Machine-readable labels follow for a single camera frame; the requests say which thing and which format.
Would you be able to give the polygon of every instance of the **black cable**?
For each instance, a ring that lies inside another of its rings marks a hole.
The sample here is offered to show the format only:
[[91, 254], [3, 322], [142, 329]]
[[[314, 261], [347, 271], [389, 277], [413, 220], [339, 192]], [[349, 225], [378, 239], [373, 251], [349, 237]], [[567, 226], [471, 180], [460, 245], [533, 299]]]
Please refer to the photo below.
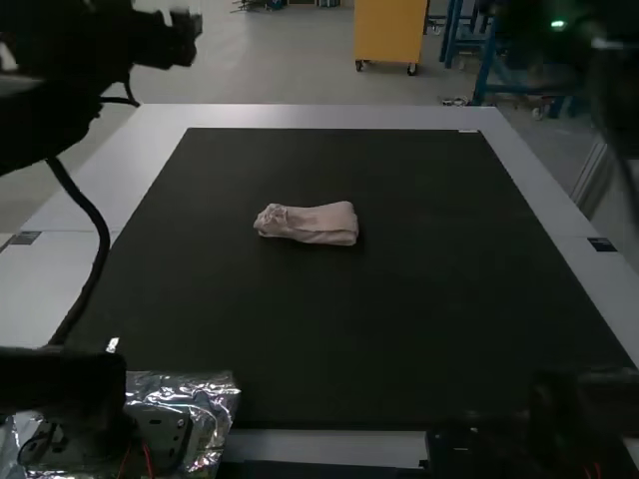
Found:
[[118, 105], [131, 105], [138, 108], [140, 104], [135, 100], [120, 97], [100, 97], [100, 103], [116, 103]]
[[47, 439], [46, 442], [42, 446], [40, 446], [38, 455], [35, 458], [32, 458], [33, 462], [38, 462], [42, 458], [42, 456], [44, 456], [44, 453], [47, 452], [47, 449], [51, 445], [51, 442], [53, 442], [53, 436], [56, 432], [57, 427], [58, 427], [58, 424], [54, 422], [51, 424], [51, 428], [49, 429], [49, 432], [47, 433], [41, 432], [40, 434], [36, 434], [30, 437], [29, 439], [27, 439], [25, 443], [22, 445], [22, 447], [20, 448], [20, 450], [18, 451], [18, 464], [22, 464], [22, 453], [29, 444], [35, 441], [39, 441], [40, 439], [46, 438]]
[[131, 105], [134, 105], [136, 108], [140, 106], [140, 102], [136, 100], [133, 96], [133, 90], [131, 90], [131, 77], [127, 77], [124, 81], [124, 91], [127, 93], [127, 98], [131, 101]]
[[49, 345], [62, 345], [64, 344], [71, 328], [78, 322], [82, 313], [87, 307], [89, 302], [89, 298], [93, 290], [95, 289], [96, 284], [98, 283], [98, 279], [102, 274], [102, 270], [104, 269], [104, 265], [107, 261], [107, 256], [109, 255], [109, 248], [111, 247], [111, 235], [109, 234], [109, 228], [107, 227], [107, 223], [100, 215], [98, 209], [83, 195], [83, 193], [78, 189], [76, 184], [73, 182], [67, 171], [65, 170], [60, 160], [56, 157], [48, 158], [47, 165], [53, 172], [54, 176], [60, 182], [62, 188], [67, 192], [71, 200], [73, 200], [89, 217], [91, 222], [96, 227], [98, 231], [99, 237], [99, 245], [98, 252], [96, 254], [95, 260], [93, 261], [93, 267], [91, 268], [91, 272], [89, 273], [89, 277], [85, 282], [84, 286], [82, 286], [82, 291], [80, 291], [80, 295], [76, 299], [76, 302], [71, 306], [69, 312], [66, 317], [56, 329], [56, 332], [53, 334], [51, 339], [49, 339]]

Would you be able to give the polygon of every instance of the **yellow cabinet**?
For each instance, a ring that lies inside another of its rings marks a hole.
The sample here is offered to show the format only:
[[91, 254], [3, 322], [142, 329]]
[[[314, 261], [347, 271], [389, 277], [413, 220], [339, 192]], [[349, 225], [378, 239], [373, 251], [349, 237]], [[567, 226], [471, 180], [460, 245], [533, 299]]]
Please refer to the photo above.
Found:
[[417, 64], [427, 0], [355, 0], [356, 60]]

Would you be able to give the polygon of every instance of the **blue metal rack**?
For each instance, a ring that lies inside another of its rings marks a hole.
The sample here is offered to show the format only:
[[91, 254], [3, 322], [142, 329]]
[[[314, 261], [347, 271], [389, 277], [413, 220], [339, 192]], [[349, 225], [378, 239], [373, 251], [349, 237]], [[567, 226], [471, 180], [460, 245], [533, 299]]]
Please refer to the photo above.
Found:
[[[510, 70], [501, 61], [497, 55], [497, 21], [493, 20], [488, 32], [488, 36], [483, 45], [483, 59], [481, 62], [481, 68], [477, 74], [475, 81], [475, 90], [472, 95], [472, 101], [470, 105], [479, 106], [482, 105], [486, 94], [488, 93], [508, 93], [513, 95], [526, 95], [526, 96], [540, 96], [552, 98], [550, 103], [550, 109], [548, 111], [548, 117], [557, 118], [566, 97], [569, 96], [574, 90], [575, 85], [565, 86], [546, 86], [546, 87], [529, 87], [525, 85], [525, 79], [522, 78], [521, 72]], [[493, 71], [499, 78], [501, 83], [490, 84], [488, 83], [488, 76]], [[574, 101], [571, 99], [571, 105], [569, 110], [573, 110]]]
[[[444, 63], [445, 68], [452, 66], [452, 60], [459, 49], [479, 49], [485, 40], [489, 17], [483, 16], [479, 34], [475, 34], [479, 10], [475, 5], [470, 16], [463, 16], [461, 15], [462, 8], [463, 0], [448, 0], [446, 16], [443, 17], [446, 19], [446, 25], [444, 28], [443, 41], [441, 42], [441, 51], [439, 53], [439, 61]], [[462, 20], [465, 19], [468, 19], [467, 24], [462, 23]]]

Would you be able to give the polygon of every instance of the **green light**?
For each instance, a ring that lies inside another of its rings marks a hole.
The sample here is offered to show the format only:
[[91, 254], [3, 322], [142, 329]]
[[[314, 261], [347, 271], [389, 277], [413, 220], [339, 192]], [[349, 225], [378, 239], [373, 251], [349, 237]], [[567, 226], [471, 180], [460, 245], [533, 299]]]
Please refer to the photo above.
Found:
[[564, 28], [566, 28], [566, 22], [564, 22], [563, 20], [555, 20], [550, 24], [550, 26], [554, 30], [563, 30]]

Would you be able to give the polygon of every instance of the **blue shelf frame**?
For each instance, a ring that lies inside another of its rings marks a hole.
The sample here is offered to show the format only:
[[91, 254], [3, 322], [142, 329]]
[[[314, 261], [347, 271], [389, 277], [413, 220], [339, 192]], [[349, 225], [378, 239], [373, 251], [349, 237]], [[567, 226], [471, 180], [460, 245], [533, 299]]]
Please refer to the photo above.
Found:
[[[473, 6], [472, 14], [469, 16], [461, 15], [463, 9], [463, 0], [448, 0], [448, 8], [446, 11], [446, 25], [443, 32], [443, 41], [441, 42], [441, 50], [439, 52], [439, 61], [444, 63], [444, 67], [449, 69], [452, 67], [452, 60], [460, 48], [481, 48], [484, 43], [486, 30], [490, 17], [484, 15], [481, 20], [479, 34], [475, 34], [477, 21], [479, 19], [479, 10], [477, 6]], [[462, 20], [468, 20], [468, 24], [462, 24]]]

